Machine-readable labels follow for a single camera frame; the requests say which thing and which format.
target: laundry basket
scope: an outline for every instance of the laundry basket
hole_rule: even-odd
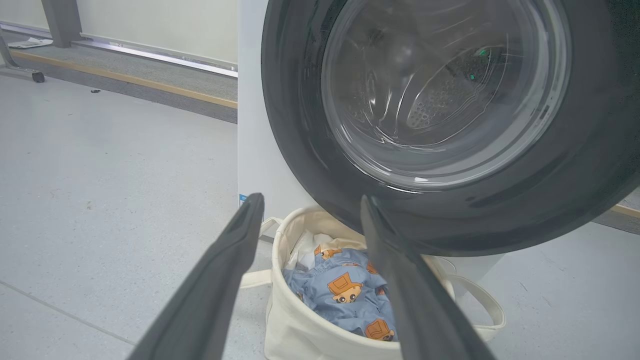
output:
[[[266,310],[265,356],[269,360],[401,360],[400,343],[353,334],[321,318],[291,291],[282,275],[282,268],[289,260],[295,244],[306,231],[365,244],[364,236],[345,226],[319,206],[298,209],[284,220],[267,219],[262,224],[260,233],[263,234],[274,224],[280,226],[273,242],[272,269],[247,273],[240,284],[241,289],[273,284]],[[447,275],[437,258],[423,258],[451,297],[454,296],[453,281],[468,290],[487,310],[493,325],[474,325],[474,329],[483,340],[492,339],[506,323],[504,312],[497,301],[473,282],[457,275]]]

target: wooden trim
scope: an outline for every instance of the wooden trim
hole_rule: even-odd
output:
[[[615,205],[613,208],[611,208],[611,211],[615,211],[617,213],[628,215],[634,218],[640,218],[640,211],[622,205]]]
[[[186,90],[186,89],[183,89],[183,88],[177,88],[175,86],[162,84],[162,83],[157,83],[157,82],[151,81],[151,80],[136,78],[135,76],[120,74],[118,72],[112,72],[112,71],[108,71],[108,70],[97,69],[95,67],[78,65],[78,64],[75,64],[75,63],[67,62],[67,61],[61,61],[61,60],[56,60],[56,59],[52,59],[52,58],[47,58],[45,56],[39,56],[39,55],[34,55],[34,54],[29,54],[29,53],[23,53],[23,52],[20,52],[20,51],[13,51],[12,50],[11,54],[16,58],[23,58],[23,59],[27,59],[27,60],[38,61],[38,62],[46,63],[46,64],[49,64],[49,65],[63,67],[65,69],[85,72],[87,74],[103,76],[103,77],[109,78],[109,79],[125,81],[127,83],[146,86],[148,88],[153,88],[153,89],[156,89],[156,90],[162,90],[162,91],[170,92],[172,94],[182,95],[182,96],[190,97],[192,99],[198,99],[198,100],[202,100],[202,101],[206,101],[206,102],[211,102],[213,104],[226,106],[228,108],[238,109],[237,101],[226,100],[226,99],[222,99],[220,97],[215,97],[215,96],[203,94],[203,93],[200,93],[200,92]]]

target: washing machine drum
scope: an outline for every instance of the washing machine drum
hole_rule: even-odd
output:
[[[324,209],[370,195],[418,250],[567,233],[638,185],[637,2],[271,0],[269,121]]]

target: caster wheel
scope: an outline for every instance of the caster wheel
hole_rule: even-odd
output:
[[[34,72],[33,74],[31,74],[31,78],[37,83],[44,82],[44,74],[42,74],[41,72]]]

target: floor tile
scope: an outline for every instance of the floor tile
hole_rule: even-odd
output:
[[[236,125],[0,76],[0,280],[137,341],[238,207]]]
[[[507,326],[499,359],[636,359],[640,236],[600,224],[506,254],[480,282]]]
[[[0,284],[2,360],[121,360],[131,349]]]
[[[258,242],[255,259],[249,271],[271,268],[272,244]],[[231,315],[223,360],[264,360],[266,309],[271,285],[238,292]]]

